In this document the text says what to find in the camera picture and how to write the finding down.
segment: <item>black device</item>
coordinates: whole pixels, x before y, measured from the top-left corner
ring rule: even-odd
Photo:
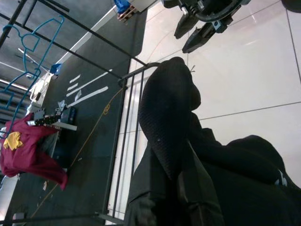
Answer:
[[[206,44],[215,33],[223,33],[232,23],[232,16],[251,0],[162,0],[166,8],[179,6],[183,11],[174,36],[179,39],[200,20],[206,22],[186,41],[182,51],[191,53]]]
[[[61,116],[61,122],[73,125],[75,120],[75,115],[76,115],[76,108],[69,107],[63,111]]]

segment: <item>ceiling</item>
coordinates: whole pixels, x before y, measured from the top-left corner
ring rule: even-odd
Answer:
[[[70,12],[68,14],[76,20],[80,21],[82,24],[86,25],[87,27],[92,27],[113,7],[111,0],[56,1],[69,8]],[[27,3],[23,8],[21,14],[19,15],[17,22],[23,22],[32,2],[33,0],[27,0]],[[1,0],[0,13],[11,17],[17,6],[17,0]],[[58,13],[54,12],[53,10],[38,2],[26,26],[34,30],[41,23],[54,17],[57,18]],[[7,20],[0,17],[1,28],[3,28],[7,23]],[[22,35],[28,33],[22,28],[19,29]],[[51,22],[50,24],[39,30],[39,33],[43,34],[48,38],[52,38],[56,29],[57,24]],[[85,33],[85,30],[65,19],[65,22],[55,41],[65,46],[66,48],[71,48]],[[28,44],[33,44],[35,41],[29,38],[27,42]],[[41,39],[36,50],[34,52],[28,52],[28,55],[31,56],[35,61],[39,62],[42,56],[44,55],[48,44],[49,43],[47,41]],[[21,71],[24,71],[23,61],[21,58],[23,54],[18,50],[18,48],[23,49],[20,42],[20,38],[18,37],[17,32],[15,30],[11,30],[11,32],[9,33],[9,38],[6,39],[6,41],[0,49],[0,79],[11,81],[18,75],[22,74]],[[64,50],[53,45],[45,58],[43,66],[45,68],[50,68],[51,65],[57,62],[64,54]],[[8,67],[4,64],[14,67],[18,70]],[[29,71],[34,70],[35,64],[33,64],[29,59],[28,61],[26,61],[26,64]],[[31,83],[31,80],[27,79],[26,77],[22,77],[18,79],[16,83],[18,85],[28,87]]]

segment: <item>black fabric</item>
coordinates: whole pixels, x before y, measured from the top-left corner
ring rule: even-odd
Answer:
[[[188,131],[192,84],[183,59],[174,57],[148,79],[139,105],[141,128],[170,179],[175,176]]]
[[[195,31],[187,39],[182,51],[183,53],[191,53],[199,47],[205,45],[211,37],[216,33],[212,23],[206,23]]]
[[[190,141],[181,155],[181,170],[177,179],[178,200],[190,218],[187,226],[224,226],[222,210],[214,184],[195,154]]]
[[[179,5],[177,0],[161,0],[161,1],[165,8],[173,8]]]
[[[190,180],[182,180],[187,187],[198,180],[201,172],[195,174],[195,169],[203,165],[226,226],[300,226],[301,189],[287,175],[276,149],[254,135],[221,145],[191,112],[193,89],[191,74],[178,57],[163,62],[145,86],[138,118],[149,143],[131,181],[126,225],[219,225],[207,221],[215,214],[203,211],[200,199],[194,200],[196,205],[191,201],[191,193],[199,191],[205,200],[213,194],[202,188],[208,178],[186,192],[188,205],[178,196],[175,179],[192,170]],[[186,158],[187,140],[200,164]],[[201,210],[194,222],[191,208]]]
[[[282,0],[284,7],[292,12],[301,13],[301,1],[300,0]]]

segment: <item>blue hanger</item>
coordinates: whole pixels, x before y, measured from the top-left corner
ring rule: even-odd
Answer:
[[[41,74],[40,68],[41,68],[41,66],[42,66],[42,63],[43,63],[43,61],[45,60],[45,57],[46,57],[47,53],[49,52],[49,50],[50,50],[50,48],[51,48],[51,46],[52,46],[52,44],[53,44],[55,38],[57,37],[57,35],[58,35],[58,33],[59,33],[59,31],[60,31],[60,29],[61,29],[63,23],[64,23],[64,17],[63,17],[63,16],[59,16],[59,17],[61,18],[61,21],[52,18],[52,19],[47,20],[46,22],[42,23],[42,24],[41,24],[40,26],[38,26],[32,33],[27,33],[27,34],[25,34],[25,35],[21,35],[21,33],[20,33],[20,31],[18,30],[18,28],[16,28],[16,27],[13,26],[13,25],[10,25],[10,24],[9,24],[9,25],[6,25],[6,26],[3,28],[3,30],[7,29],[8,27],[11,27],[11,28],[16,29],[17,34],[18,34],[18,36],[19,36],[20,39],[21,39],[21,44],[22,44],[23,47],[24,47],[24,53],[23,53],[23,65],[24,65],[25,72],[22,73],[21,75],[17,76],[16,78],[14,78],[14,79],[13,79],[13,80],[12,80],[12,81],[4,88],[4,90],[0,91],[0,93],[4,93],[4,94],[10,95],[10,98],[9,98],[9,100],[8,100],[8,102],[7,102],[7,105],[4,106],[4,107],[3,107],[3,106],[0,106],[0,108],[1,108],[1,109],[7,110],[7,109],[10,107],[11,101],[12,101],[12,99],[13,99],[15,93],[12,92],[12,91],[9,91],[8,89],[12,86],[13,83],[15,83],[18,79],[20,79],[21,77],[23,77],[24,75],[27,75],[27,74],[30,74],[30,75],[31,75],[31,77],[30,77],[29,79],[31,79],[31,80],[33,80],[33,81],[32,81],[32,83],[31,83],[31,85],[29,86],[29,88],[27,89],[27,91],[25,92],[25,94],[23,95],[23,97],[21,98],[19,104],[18,104],[17,107],[16,107],[15,113],[14,113],[14,115],[13,115],[13,119],[12,119],[12,121],[11,121],[10,128],[9,128],[9,129],[7,128],[6,132],[4,133],[5,135],[2,135],[3,133],[1,133],[0,138],[2,138],[2,139],[6,139],[7,136],[10,134],[11,129],[12,129],[12,126],[13,126],[13,123],[14,123],[14,121],[15,121],[15,119],[16,119],[16,114],[18,113],[19,108],[20,108],[22,102],[24,101],[24,99],[25,99],[25,97],[27,96],[28,92],[29,92],[30,89],[33,87],[33,85],[35,84],[35,82],[37,81],[37,79],[39,78],[39,76],[40,76],[40,74]],[[27,65],[26,65],[26,53],[27,53],[27,51],[34,52],[34,51],[36,50],[36,48],[37,48],[37,46],[38,46],[38,43],[39,43],[39,41],[40,41],[40,37],[39,37],[38,35],[36,35],[36,32],[37,32],[41,27],[45,26],[46,24],[48,24],[48,23],[50,23],[50,22],[52,22],[52,21],[58,23],[59,26],[58,26],[58,28],[57,28],[57,30],[56,30],[56,32],[55,32],[55,34],[54,34],[52,40],[50,41],[50,43],[49,43],[49,45],[48,45],[48,47],[47,47],[47,49],[46,49],[46,51],[45,51],[45,53],[44,53],[44,55],[43,55],[41,61],[38,63],[37,68],[34,69],[34,72],[30,72],[30,71],[27,70]],[[28,37],[34,38],[34,39],[36,40],[35,44],[34,44],[32,47],[28,47],[28,46],[26,46],[26,44],[24,43],[24,39],[27,39]]]

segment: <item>metal bar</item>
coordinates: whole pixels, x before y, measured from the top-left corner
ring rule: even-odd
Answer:
[[[113,214],[112,214],[113,217],[115,217],[115,212],[116,212],[116,205],[117,205],[117,198],[118,198],[118,191],[119,191],[119,183],[120,183],[120,174],[121,174],[123,154],[124,154],[124,148],[125,148],[126,137],[127,137],[127,123],[128,123],[128,117],[129,117],[129,114],[130,114],[130,107],[131,107],[131,101],[132,101],[134,78],[135,77],[133,76],[132,77],[132,82],[131,82],[131,88],[130,88],[130,96],[129,96],[128,105],[127,105],[127,116],[126,116],[126,123],[125,123],[125,127],[124,127],[124,134],[123,134],[123,141],[122,141],[122,148],[121,148],[120,163],[119,163],[119,169],[118,169],[118,175],[117,175],[117,186],[116,186],[116,193],[115,193],[115,199],[114,199],[114,205],[113,205]]]
[[[22,9],[23,9],[23,7],[24,7],[26,1],[27,1],[27,0],[21,0],[21,1],[20,1],[18,7],[16,8],[16,10],[15,10],[14,14],[12,15],[11,19],[9,20],[8,24],[13,25],[13,24],[16,22],[16,20],[17,20],[18,16],[20,15],[20,12],[22,11]],[[1,37],[0,37],[0,48],[2,47],[2,45],[3,45],[4,41],[5,41],[5,39],[6,39],[7,36],[8,36],[8,33],[10,32],[10,30],[11,30],[11,27],[7,27],[7,28],[3,31],[3,33],[2,33],[2,35],[1,35]]]
[[[53,0],[46,0],[46,1],[49,1],[51,4],[61,8],[62,10],[66,11],[66,12],[70,12],[70,9],[68,9],[67,7],[61,5],[60,3],[56,2],[56,1],[53,1]]]
[[[140,83],[140,92],[139,92],[138,106],[139,106],[139,104],[140,104],[141,97],[142,97],[143,79],[144,79],[144,71],[142,71],[142,75],[141,75],[141,83]],[[139,122],[138,122],[138,112],[137,112],[137,121],[136,121],[136,131],[135,131],[134,153],[133,153],[133,161],[132,161],[131,178],[132,178],[132,176],[133,176],[133,174],[134,174],[134,168],[135,168],[136,148],[137,148],[137,137],[138,137],[138,127],[139,127]]]
[[[105,189],[105,193],[104,193],[103,213],[106,213],[106,210],[108,208],[109,198],[110,198],[110,191],[111,191],[111,185],[112,185],[112,178],[113,178],[113,172],[114,172],[114,166],[115,166],[115,160],[116,160],[116,151],[117,151],[118,138],[119,138],[119,132],[120,132],[121,118],[122,118],[122,110],[123,110],[123,105],[124,105],[124,97],[126,94],[126,85],[127,85],[127,80],[125,79],[125,80],[123,80],[123,84],[122,84],[123,91],[122,91],[120,103],[119,103],[119,109],[118,109],[119,114],[118,114],[118,118],[117,118],[117,125],[115,128],[115,137],[114,137],[113,149],[112,149],[112,154],[111,154],[111,159],[110,159],[109,173],[108,173],[106,189]]]
[[[4,18],[4,19],[6,19],[6,20],[10,20],[8,16],[6,16],[6,15],[4,15],[4,14],[2,14],[2,13],[0,13],[0,17]],[[18,22],[15,22],[15,25],[22,27],[22,25],[21,25],[20,23],[18,23]],[[25,30],[29,31],[29,32],[33,32],[33,30],[30,29],[30,28],[28,28],[28,27],[23,27],[23,28],[24,28]],[[49,38],[45,37],[44,35],[41,35],[41,34],[39,34],[39,33],[37,33],[37,32],[36,32],[35,34],[38,35],[39,37],[41,37],[42,39],[48,41],[48,42],[51,41]],[[80,59],[82,59],[82,60],[84,60],[84,61],[86,61],[86,62],[92,64],[93,66],[98,67],[99,69],[104,70],[105,72],[107,72],[107,73],[109,73],[109,74],[115,76],[116,78],[121,79],[121,77],[120,77],[119,75],[117,75],[117,74],[115,74],[114,72],[111,72],[111,71],[109,71],[108,69],[106,69],[106,68],[104,68],[104,67],[102,67],[102,66],[100,66],[100,65],[98,65],[98,64],[96,64],[96,63],[94,63],[93,61],[91,61],[91,60],[89,60],[89,59],[87,59],[87,58],[81,56],[80,54],[77,54],[76,52],[73,52],[73,51],[69,50],[68,48],[66,48],[66,47],[64,47],[64,46],[62,46],[62,45],[60,45],[60,44],[58,44],[58,43],[56,43],[56,42],[53,42],[53,44],[56,45],[57,47],[59,47],[59,48],[65,50],[65,51],[67,51],[67,52],[69,52],[69,53],[71,53],[71,54],[77,56],[78,58],[80,58]]]
[[[159,65],[160,65],[160,63],[158,63],[158,62],[148,63],[145,67],[138,68],[137,70],[135,70],[129,74],[126,74],[125,76],[122,77],[122,79],[128,79],[128,78],[133,77],[134,75],[139,74],[151,67],[159,67]]]
[[[53,123],[54,126],[58,126],[64,129],[69,129],[73,131],[77,131],[77,126],[73,126],[64,122],[57,121],[56,123]]]
[[[114,224],[124,224],[123,220],[111,217],[109,215],[99,214],[98,217],[101,218],[101,219],[104,219],[104,220],[108,220],[108,221],[110,221],[110,222],[112,222]]]
[[[70,216],[57,216],[57,217],[44,217],[44,218],[25,218],[18,220],[2,220],[0,221],[0,225],[11,225],[17,223],[28,223],[28,222],[40,222],[40,221],[49,221],[49,220],[64,220],[64,219],[75,219],[75,218],[91,218],[98,217],[98,213],[94,214],[78,214],[78,215],[70,215]]]
[[[25,17],[23,23],[22,23],[22,27],[25,27],[25,25],[26,25],[26,23],[27,23],[27,21],[28,21],[30,15],[32,14],[33,8],[34,8],[34,7],[36,6],[36,4],[37,4],[37,1],[38,1],[38,0],[33,0],[32,4],[30,5],[30,9],[29,9],[29,11],[28,11],[28,13],[27,13],[27,15],[26,15],[26,17]]]
[[[80,26],[81,28],[85,29],[86,31],[90,32],[91,34],[95,35],[96,37],[98,37],[99,39],[103,40],[104,42],[108,43],[109,45],[111,45],[112,47],[114,47],[115,49],[119,50],[120,52],[124,53],[125,55],[131,57],[132,59],[136,60],[137,62],[141,63],[143,66],[146,66],[146,63],[144,63],[143,61],[139,60],[138,58],[132,56],[131,54],[129,54],[128,52],[126,52],[125,50],[123,50],[122,48],[120,48],[119,46],[115,45],[113,42],[107,40],[106,38],[104,38],[103,36],[99,35],[98,33],[92,31],[91,29],[89,29],[87,26],[84,26],[83,24],[81,24],[80,22],[78,22],[77,20],[75,20],[74,18],[72,18],[71,16],[69,16],[68,14],[60,11],[59,9],[57,9],[56,7],[52,6],[51,4],[49,4],[48,2],[46,2],[45,0],[38,0],[39,2],[43,3],[44,5],[48,6],[49,8],[51,8],[52,10],[54,10],[55,12],[63,15],[65,18],[67,18],[68,20],[72,21],[73,23],[75,23],[76,25]]]

